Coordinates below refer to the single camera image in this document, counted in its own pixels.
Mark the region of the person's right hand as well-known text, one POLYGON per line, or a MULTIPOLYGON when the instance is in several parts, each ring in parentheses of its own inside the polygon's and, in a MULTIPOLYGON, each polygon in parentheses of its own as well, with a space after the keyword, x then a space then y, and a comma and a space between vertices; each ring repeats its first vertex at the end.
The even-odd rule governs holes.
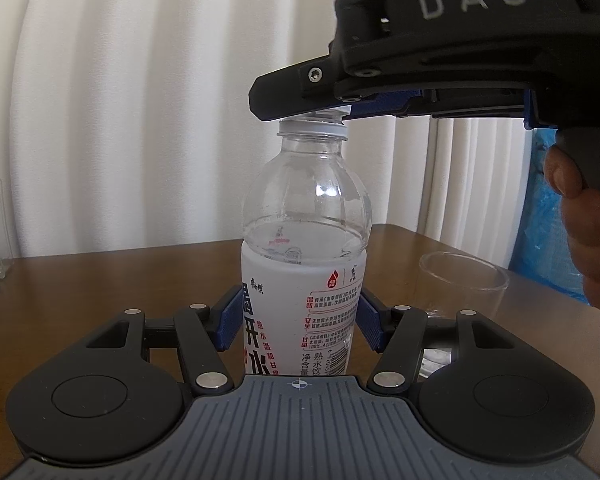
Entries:
POLYGON ((557 146, 545 157, 544 176, 560 195, 572 262, 582 274, 583 292, 600 309, 600 191, 587 188, 577 165, 557 146))

